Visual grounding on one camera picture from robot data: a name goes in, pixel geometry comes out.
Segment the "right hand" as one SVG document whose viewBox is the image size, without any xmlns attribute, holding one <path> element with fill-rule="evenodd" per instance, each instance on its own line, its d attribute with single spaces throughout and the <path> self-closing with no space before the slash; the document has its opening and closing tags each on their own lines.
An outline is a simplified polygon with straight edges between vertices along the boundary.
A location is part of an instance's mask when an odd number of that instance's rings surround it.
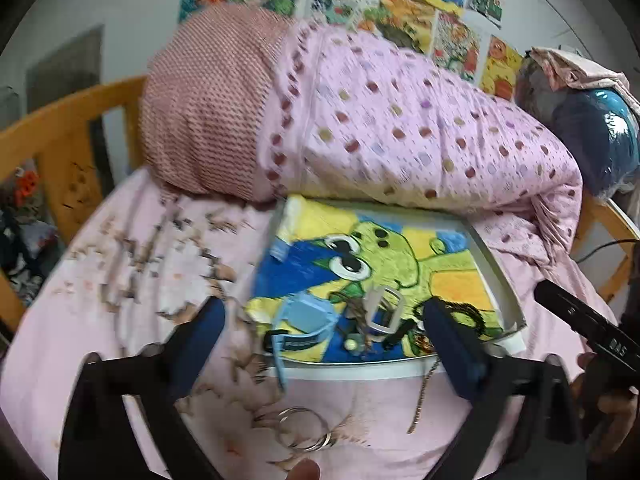
<svg viewBox="0 0 640 480">
<path fill-rule="evenodd" d="M 570 388 L 587 440 L 588 460 L 605 463 L 623 446 L 638 417 L 638 393 L 626 370 L 585 352 L 578 356 L 582 372 Z"/>
</svg>

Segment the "left hand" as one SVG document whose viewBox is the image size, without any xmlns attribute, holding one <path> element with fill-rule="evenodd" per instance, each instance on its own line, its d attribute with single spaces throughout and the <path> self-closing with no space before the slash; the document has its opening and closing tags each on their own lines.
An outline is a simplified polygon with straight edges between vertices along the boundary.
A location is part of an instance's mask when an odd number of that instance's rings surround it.
<svg viewBox="0 0 640 480">
<path fill-rule="evenodd" d="M 288 473 L 286 480 L 319 480 L 320 468 L 313 460 L 305 458 Z"/>
</svg>

